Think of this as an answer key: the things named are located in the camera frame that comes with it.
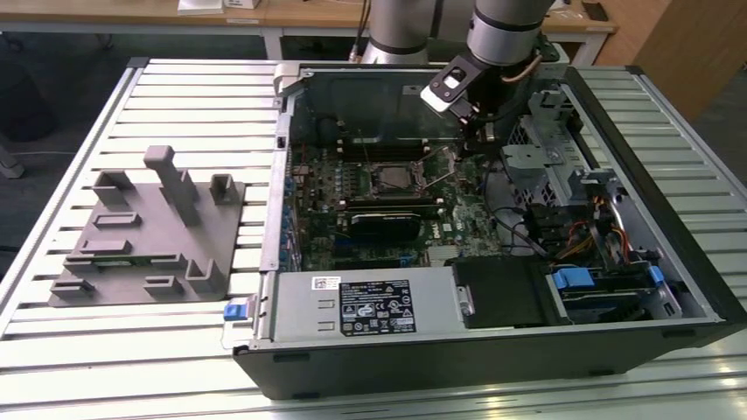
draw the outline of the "wooden desk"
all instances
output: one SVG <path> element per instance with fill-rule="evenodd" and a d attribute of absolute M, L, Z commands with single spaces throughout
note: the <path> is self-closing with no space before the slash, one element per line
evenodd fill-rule
<path fill-rule="evenodd" d="M 179 16 L 179 0 L 2 0 L 0 21 L 122 25 L 231 25 L 231 19 L 262 25 L 267 3 L 251 9 L 226 9 L 220 15 Z"/>
<path fill-rule="evenodd" d="M 0 0 L 0 31 L 259 35 L 267 57 L 283 59 L 283 36 L 354 37 L 360 4 L 338 0 L 263 0 L 254 10 L 179 16 L 179 0 Z M 580 11 L 580 0 L 572 10 Z M 543 25 L 554 42 L 579 43 L 574 63 L 591 65 L 617 25 L 551 12 Z"/>
<path fill-rule="evenodd" d="M 340 0 L 270 0 L 264 18 L 267 31 L 263 32 L 274 38 L 294 35 L 354 37 L 360 7 L 360 4 Z M 563 10 L 550 12 L 543 31 L 554 42 L 580 44 L 574 64 L 590 66 L 618 25 L 591 20 L 583 13 L 580 0 L 572 1 L 570 10 L 575 13 Z M 276 45 L 270 47 L 275 50 L 279 46 L 278 40 Z"/>

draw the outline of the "desk leg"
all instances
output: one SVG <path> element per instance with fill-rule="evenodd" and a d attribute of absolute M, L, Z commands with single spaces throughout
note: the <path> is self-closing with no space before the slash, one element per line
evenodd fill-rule
<path fill-rule="evenodd" d="M 283 46 L 280 38 L 283 37 L 283 28 L 262 28 L 262 38 L 266 40 L 266 52 L 268 60 L 283 59 Z"/>
<path fill-rule="evenodd" d="M 8 153 L 3 145 L 0 145 L 0 174 L 10 179 L 20 178 L 24 175 L 24 167 L 15 160 L 15 157 Z"/>
<path fill-rule="evenodd" d="M 587 33 L 586 41 L 574 57 L 574 66 L 593 66 L 597 61 L 599 51 L 603 50 L 607 33 Z"/>

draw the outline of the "barcode sticker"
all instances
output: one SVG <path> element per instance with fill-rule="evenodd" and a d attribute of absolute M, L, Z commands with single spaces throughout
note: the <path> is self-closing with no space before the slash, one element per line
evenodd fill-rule
<path fill-rule="evenodd" d="M 336 291 L 342 277 L 312 277 L 312 291 Z"/>

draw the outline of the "black plastic bracket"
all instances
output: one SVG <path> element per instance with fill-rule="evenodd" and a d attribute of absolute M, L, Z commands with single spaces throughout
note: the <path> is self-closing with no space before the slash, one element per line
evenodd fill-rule
<path fill-rule="evenodd" d="M 127 62 L 127 66 L 131 68 L 146 68 L 151 59 L 148 57 L 132 57 Z"/>

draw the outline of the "black computer case side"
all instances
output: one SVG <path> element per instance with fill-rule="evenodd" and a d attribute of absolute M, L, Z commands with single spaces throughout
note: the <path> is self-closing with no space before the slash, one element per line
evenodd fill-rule
<path fill-rule="evenodd" d="M 324 398 L 622 374 L 739 329 L 653 327 L 288 350 L 243 346 L 234 359 L 271 399 Z"/>

